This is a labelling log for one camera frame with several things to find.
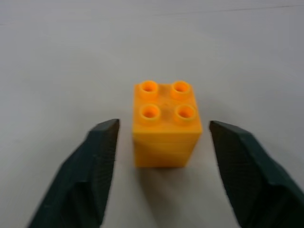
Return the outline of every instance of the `lego stud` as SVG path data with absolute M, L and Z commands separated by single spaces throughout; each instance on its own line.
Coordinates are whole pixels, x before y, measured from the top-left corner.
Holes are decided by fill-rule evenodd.
M 177 81 L 172 84 L 171 96 L 177 100 L 183 100 L 189 97 L 191 92 L 191 86 L 184 81 Z
M 155 124 L 160 119 L 161 110 L 154 104 L 146 104 L 140 108 L 139 115 L 143 124 Z
M 178 123 L 189 124 L 196 118 L 196 110 L 192 105 L 182 104 L 175 108 L 174 119 Z
M 144 81 L 139 85 L 139 88 L 143 99 L 155 99 L 158 95 L 158 84 L 154 81 Z

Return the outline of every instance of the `toy block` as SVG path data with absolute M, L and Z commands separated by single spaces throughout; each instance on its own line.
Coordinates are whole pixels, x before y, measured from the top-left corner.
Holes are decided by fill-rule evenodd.
M 136 167 L 184 167 L 203 129 L 193 88 L 184 81 L 134 87 Z

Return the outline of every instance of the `white background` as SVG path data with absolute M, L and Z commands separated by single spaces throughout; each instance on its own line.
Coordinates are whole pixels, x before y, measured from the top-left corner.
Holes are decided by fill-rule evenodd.
M 208 130 L 251 131 L 304 188 L 302 0 L 2 0 L 0 227 L 25 227 L 61 162 L 121 119 L 104 228 L 236 228 Z M 133 85 L 193 84 L 189 165 L 133 166 Z

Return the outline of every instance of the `duplo block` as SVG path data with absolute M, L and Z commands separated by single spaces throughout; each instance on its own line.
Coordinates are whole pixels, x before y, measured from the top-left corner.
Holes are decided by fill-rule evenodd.
M 199 136 L 193 88 L 184 81 L 134 87 L 133 145 L 137 167 L 184 167 Z

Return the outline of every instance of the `orange lego brick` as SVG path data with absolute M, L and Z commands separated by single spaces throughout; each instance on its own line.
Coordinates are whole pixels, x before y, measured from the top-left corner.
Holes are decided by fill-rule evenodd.
M 145 81 L 135 85 L 133 145 L 137 167 L 184 167 L 202 132 L 190 84 Z

